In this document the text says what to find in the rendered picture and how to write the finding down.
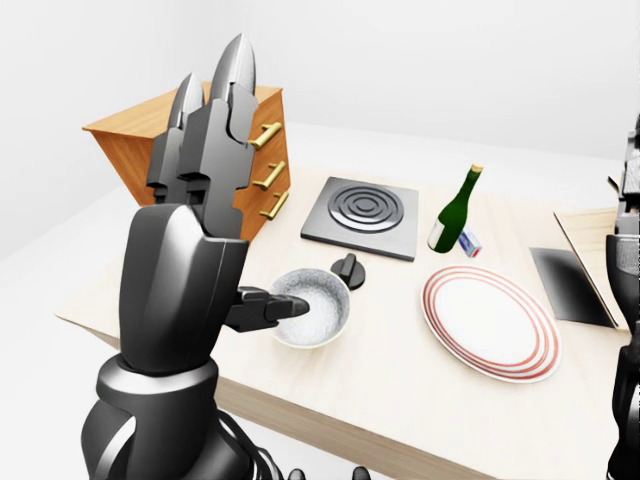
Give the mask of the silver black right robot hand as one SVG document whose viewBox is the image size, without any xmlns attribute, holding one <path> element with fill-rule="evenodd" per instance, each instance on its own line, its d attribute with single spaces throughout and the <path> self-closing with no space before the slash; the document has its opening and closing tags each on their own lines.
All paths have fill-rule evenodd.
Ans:
<svg viewBox="0 0 640 480">
<path fill-rule="evenodd" d="M 609 284 L 631 335 L 640 320 L 640 113 L 628 134 L 624 169 L 616 187 L 618 210 L 614 233 L 606 237 Z"/>
</svg>

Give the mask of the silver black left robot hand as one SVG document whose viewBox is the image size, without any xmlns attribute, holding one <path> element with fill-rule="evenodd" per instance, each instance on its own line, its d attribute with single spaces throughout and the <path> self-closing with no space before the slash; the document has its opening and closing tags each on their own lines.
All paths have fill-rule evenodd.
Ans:
<svg viewBox="0 0 640 480">
<path fill-rule="evenodd" d="M 195 369 L 223 326 L 272 328 L 310 309 L 301 298 L 240 285 L 249 244 L 233 201 L 250 182 L 255 86 L 253 49 L 238 35 L 209 89 L 194 75 L 182 81 L 167 129 L 154 140 L 147 175 L 154 203 L 132 220 L 119 294 L 121 354 L 137 372 Z"/>
</svg>

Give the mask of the white plate with red rings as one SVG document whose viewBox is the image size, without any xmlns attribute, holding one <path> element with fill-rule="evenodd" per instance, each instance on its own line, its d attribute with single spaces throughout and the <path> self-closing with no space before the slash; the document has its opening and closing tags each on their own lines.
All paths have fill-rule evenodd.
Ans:
<svg viewBox="0 0 640 480">
<path fill-rule="evenodd" d="M 491 378 L 535 383 L 562 360 L 555 320 L 527 290 L 485 268 L 452 265 L 421 292 L 425 322 L 454 357 Z"/>
</svg>

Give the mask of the speckled white bowl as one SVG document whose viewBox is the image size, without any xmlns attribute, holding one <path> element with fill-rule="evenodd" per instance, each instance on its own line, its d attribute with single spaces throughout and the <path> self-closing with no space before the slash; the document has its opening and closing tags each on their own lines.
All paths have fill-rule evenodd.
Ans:
<svg viewBox="0 0 640 480">
<path fill-rule="evenodd" d="M 279 277 L 270 287 L 272 294 L 299 297 L 309 304 L 303 315 L 281 320 L 274 337 L 281 343 L 302 349 L 324 346 L 338 337 L 346 326 L 350 292 L 334 273 L 302 268 Z"/>
</svg>

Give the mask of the flat dark stove plate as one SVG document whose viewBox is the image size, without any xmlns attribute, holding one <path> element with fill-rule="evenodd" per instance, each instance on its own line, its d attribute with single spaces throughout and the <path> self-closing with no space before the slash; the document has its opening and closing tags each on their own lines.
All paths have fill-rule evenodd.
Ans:
<svg viewBox="0 0 640 480">
<path fill-rule="evenodd" d="M 304 239 L 412 261 L 419 192 L 350 179 L 327 179 L 301 229 Z"/>
</svg>

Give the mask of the wooden rack with dark side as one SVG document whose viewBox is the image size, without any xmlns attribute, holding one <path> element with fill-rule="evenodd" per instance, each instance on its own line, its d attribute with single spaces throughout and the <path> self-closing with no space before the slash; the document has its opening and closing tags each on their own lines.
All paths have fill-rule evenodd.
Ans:
<svg viewBox="0 0 640 480">
<path fill-rule="evenodd" d="M 530 249 L 555 317 L 625 331 L 627 325 L 609 285 L 606 236 L 616 209 L 557 209 Z"/>
</svg>

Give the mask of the wooden cabinet drawer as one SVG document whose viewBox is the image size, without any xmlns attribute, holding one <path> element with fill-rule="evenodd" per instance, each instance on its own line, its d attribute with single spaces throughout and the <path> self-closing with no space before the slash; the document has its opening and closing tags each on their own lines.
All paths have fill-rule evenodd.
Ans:
<svg viewBox="0 0 640 480">
<path fill-rule="evenodd" d="M 233 207 L 243 214 L 240 233 L 242 240 L 251 242 L 255 238 L 264 223 L 269 220 L 268 214 L 287 191 L 287 187 L 275 187 L 264 191 L 255 185 L 236 190 Z"/>
<path fill-rule="evenodd" d="M 267 191 L 263 191 L 259 187 L 252 184 L 254 180 L 264 180 L 269 175 L 269 163 L 279 163 L 280 161 L 285 161 L 286 167 Z M 288 190 L 289 186 L 290 179 L 288 169 L 288 155 L 286 149 L 277 148 L 276 146 L 265 146 L 261 150 L 258 150 L 254 156 L 253 169 L 248 191 L 253 195 L 262 195 L 265 193 L 284 193 Z"/>
<path fill-rule="evenodd" d="M 282 91 L 283 89 L 280 87 L 274 88 L 268 97 L 260 101 L 254 114 L 249 140 L 256 147 L 257 154 L 269 154 L 278 157 L 286 155 L 286 130 Z M 260 144 L 258 142 L 260 136 L 275 123 L 280 124 L 280 129 L 274 133 L 268 141 Z"/>
</svg>

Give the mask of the wooden cabinet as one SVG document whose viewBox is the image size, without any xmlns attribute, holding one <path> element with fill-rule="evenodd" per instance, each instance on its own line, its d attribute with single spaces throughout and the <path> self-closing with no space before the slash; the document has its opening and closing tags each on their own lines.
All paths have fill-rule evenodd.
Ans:
<svg viewBox="0 0 640 480">
<path fill-rule="evenodd" d="M 258 86 L 258 102 L 277 87 Z M 167 130 L 176 92 L 171 90 L 84 127 L 94 136 L 138 205 L 154 202 L 146 186 L 154 139 Z"/>
</svg>

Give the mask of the small blue white box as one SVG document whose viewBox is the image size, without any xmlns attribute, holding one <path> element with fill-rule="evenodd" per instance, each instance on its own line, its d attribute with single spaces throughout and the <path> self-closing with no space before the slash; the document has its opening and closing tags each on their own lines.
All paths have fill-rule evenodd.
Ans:
<svg viewBox="0 0 640 480">
<path fill-rule="evenodd" d="M 469 258 L 476 257 L 482 249 L 480 241 L 468 228 L 461 231 L 458 243 Z"/>
</svg>

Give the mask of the round black stove knob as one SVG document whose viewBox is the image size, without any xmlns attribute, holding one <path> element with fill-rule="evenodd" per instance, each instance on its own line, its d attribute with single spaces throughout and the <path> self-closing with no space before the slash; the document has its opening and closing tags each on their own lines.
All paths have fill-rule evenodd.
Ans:
<svg viewBox="0 0 640 480">
<path fill-rule="evenodd" d="M 360 288 L 366 279 L 364 266 L 353 253 L 349 253 L 343 259 L 335 261 L 330 271 L 336 274 L 350 291 Z"/>
</svg>

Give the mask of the green wine bottle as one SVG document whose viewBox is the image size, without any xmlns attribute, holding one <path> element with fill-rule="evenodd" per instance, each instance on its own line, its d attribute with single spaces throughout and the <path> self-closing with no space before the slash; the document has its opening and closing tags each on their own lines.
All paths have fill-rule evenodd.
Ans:
<svg viewBox="0 0 640 480">
<path fill-rule="evenodd" d="M 482 165 L 472 164 L 456 196 L 439 213 L 428 238 L 433 251 L 447 253 L 457 242 L 466 224 L 469 198 L 482 171 Z"/>
</svg>

